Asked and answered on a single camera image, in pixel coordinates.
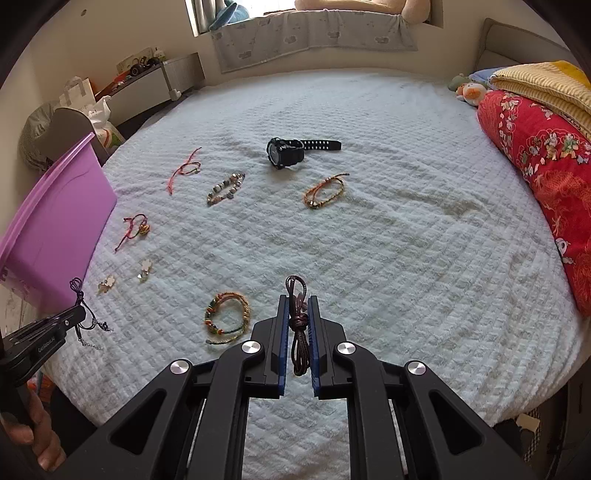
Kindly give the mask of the left hand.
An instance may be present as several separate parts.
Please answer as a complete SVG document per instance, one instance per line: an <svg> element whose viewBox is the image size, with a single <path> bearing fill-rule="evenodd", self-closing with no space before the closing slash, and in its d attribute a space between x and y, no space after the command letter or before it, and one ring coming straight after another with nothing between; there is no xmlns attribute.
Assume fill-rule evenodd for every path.
<svg viewBox="0 0 591 480"><path fill-rule="evenodd" d="M53 472L66 460L66 454L40 398L30 389L27 393L28 414L33 426L18 423L9 412L1 413L1 425L15 445L29 447L39 466L46 472Z"/></svg>

